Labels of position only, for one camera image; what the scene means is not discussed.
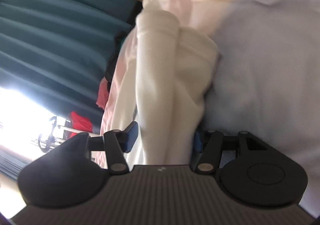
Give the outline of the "cream white sweatpants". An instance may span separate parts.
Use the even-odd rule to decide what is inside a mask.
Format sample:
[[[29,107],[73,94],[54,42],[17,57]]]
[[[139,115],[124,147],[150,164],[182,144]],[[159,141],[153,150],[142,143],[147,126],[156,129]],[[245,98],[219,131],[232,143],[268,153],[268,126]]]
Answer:
[[[148,165],[187,164],[204,115],[217,47],[164,10],[143,10],[124,43],[124,66],[110,129],[137,119]]]

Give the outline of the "red cloth on stand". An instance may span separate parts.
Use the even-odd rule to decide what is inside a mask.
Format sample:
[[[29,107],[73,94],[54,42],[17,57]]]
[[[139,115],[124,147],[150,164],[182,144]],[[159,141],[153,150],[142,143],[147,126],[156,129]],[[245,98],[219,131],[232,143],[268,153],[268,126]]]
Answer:
[[[73,111],[70,113],[71,128],[80,130],[81,132],[91,133],[93,131],[93,124],[89,118],[79,115]]]

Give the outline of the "garment steamer stand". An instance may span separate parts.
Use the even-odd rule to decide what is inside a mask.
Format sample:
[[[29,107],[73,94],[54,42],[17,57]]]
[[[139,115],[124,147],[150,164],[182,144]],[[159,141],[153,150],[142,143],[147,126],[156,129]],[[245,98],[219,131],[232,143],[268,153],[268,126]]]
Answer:
[[[88,132],[81,132],[80,130],[71,128],[70,116],[67,119],[59,116],[53,116],[40,131],[36,143],[41,152],[48,153],[79,133]],[[100,136],[99,130],[96,130],[94,126],[93,131],[88,134],[90,137]]]

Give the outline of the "teal curtain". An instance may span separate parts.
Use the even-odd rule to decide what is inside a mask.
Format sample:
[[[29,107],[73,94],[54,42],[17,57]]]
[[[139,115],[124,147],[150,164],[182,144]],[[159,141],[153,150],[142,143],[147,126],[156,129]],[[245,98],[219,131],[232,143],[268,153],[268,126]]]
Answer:
[[[72,112],[99,127],[99,83],[116,39],[133,27],[135,0],[1,0],[1,170],[16,176],[37,139]]]

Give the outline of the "pastel bed sheet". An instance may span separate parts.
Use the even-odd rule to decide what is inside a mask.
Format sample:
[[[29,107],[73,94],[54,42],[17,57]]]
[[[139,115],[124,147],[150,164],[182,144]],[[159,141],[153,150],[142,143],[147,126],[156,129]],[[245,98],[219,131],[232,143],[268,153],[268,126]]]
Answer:
[[[174,14],[217,47],[197,127],[249,131],[298,162],[309,178],[300,204],[318,216],[319,0],[143,0],[145,9]],[[102,132],[111,130],[115,101]],[[140,134],[125,159],[147,165]]]

